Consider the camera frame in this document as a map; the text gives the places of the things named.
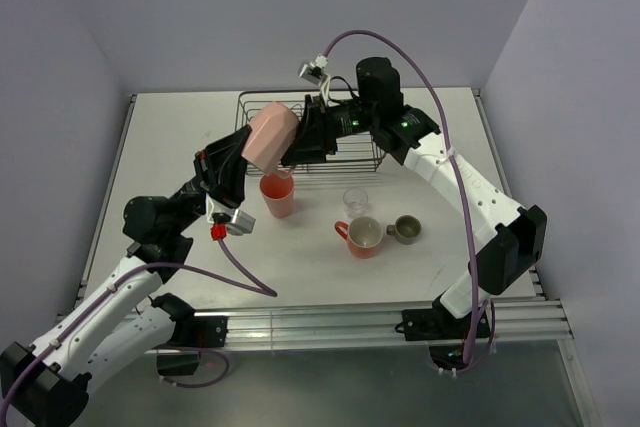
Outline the orange mug white inside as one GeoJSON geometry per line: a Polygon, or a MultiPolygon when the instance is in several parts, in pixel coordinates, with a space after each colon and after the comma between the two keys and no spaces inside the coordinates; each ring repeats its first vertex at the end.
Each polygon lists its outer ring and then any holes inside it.
{"type": "Polygon", "coordinates": [[[355,218],[349,224],[337,221],[334,230],[346,241],[350,254],[357,259],[375,256],[384,236],[380,223],[367,216],[355,218]]]}

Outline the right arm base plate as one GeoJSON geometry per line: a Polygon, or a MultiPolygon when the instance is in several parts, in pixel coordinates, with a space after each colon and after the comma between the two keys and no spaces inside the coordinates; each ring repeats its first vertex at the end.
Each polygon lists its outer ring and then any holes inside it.
{"type": "Polygon", "coordinates": [[[394,327],[406,341],[464,340],[471,328],[471,314],[455,318],[443,307],[405,309],[394,327]]]}

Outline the pink ceramic mug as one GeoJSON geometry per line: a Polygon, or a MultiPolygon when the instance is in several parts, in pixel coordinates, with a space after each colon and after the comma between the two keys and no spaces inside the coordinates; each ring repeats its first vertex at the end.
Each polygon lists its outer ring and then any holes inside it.
{"type": "Polygon", "coordinates": [[[294,141],[299,119],[280,102],[271,102],[248,124],[250,134],[242,157],[265,175],[273,174],[294,141]]]}

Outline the salmon plastic tumbler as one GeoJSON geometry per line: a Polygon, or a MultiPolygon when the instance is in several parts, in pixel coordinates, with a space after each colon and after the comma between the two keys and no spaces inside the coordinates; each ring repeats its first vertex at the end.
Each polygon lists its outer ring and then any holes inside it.
{"type": "Polygon", "coordinates": [[[259,182],[259,188],[273,217],[282,219],[293,213],[295,183],[292,177],[281,178],[276,174],[265,175],[259,182]]]}

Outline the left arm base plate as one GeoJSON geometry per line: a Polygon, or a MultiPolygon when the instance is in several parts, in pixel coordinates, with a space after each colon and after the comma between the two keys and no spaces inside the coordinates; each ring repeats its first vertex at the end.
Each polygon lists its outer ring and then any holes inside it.
{"type": "Polygon", "coordinates": [[[221,348],[225,345],[228,318],[192,316],[178,321],[169,344],[178,347],[221,348]]]}

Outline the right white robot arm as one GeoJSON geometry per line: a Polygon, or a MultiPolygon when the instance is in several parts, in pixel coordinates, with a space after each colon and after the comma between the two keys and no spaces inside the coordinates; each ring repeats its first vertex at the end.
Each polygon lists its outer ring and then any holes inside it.
{"type": "Polygon", "coordinates": [[[542,253],[547,216],[526,208],[491,184],[445,139],[443,122],[405,103],[400,76],[385,57],[356,66],[357,91],[347,100],[329,99],[328,60],[304,64],[300,78],[319,89],[308,96],[295,138],[281,159],[285,167],[322,164],[336,154],[343,137],[367,132],[399,165],[430,184],[465,223],[474,243],[467,270],[437,299],[435,330],[452,337],[467,315],[502,294],[542,253]]]}

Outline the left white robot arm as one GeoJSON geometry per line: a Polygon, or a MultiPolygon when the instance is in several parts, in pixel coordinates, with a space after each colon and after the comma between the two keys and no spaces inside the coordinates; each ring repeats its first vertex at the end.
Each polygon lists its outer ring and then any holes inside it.
{"type": "Polygon", "coordinates": [[[156,347],[219,353],[202,344],[194,309],[173,294],[158,295],[193,245],[184,231],[199,218],[212,221],[219,246],[248,234],[254,221],[244,200],[245,126],[195,155],[194,177],[170,197],[138,196],[124,210],[126,255],[102,285],[49,332],[1,354],[1,411],[15,409],[36,426],[69,426],[113,374],[156,347]]]}

